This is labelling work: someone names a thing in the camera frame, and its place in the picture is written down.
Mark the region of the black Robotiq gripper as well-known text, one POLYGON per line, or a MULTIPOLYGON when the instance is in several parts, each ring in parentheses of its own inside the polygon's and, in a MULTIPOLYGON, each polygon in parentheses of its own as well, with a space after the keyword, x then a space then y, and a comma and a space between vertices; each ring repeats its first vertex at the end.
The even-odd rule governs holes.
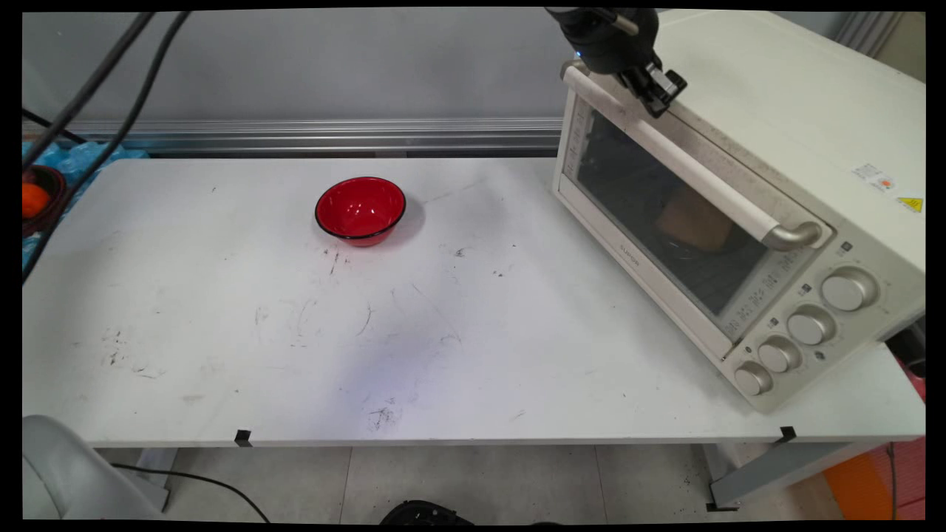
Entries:
POLYGON ((619 74, 619 81, 659 119, 688 82, 665 72, 653 47, 658 37, 656 9, 547 9, 565 40, 597 74, 619 74))

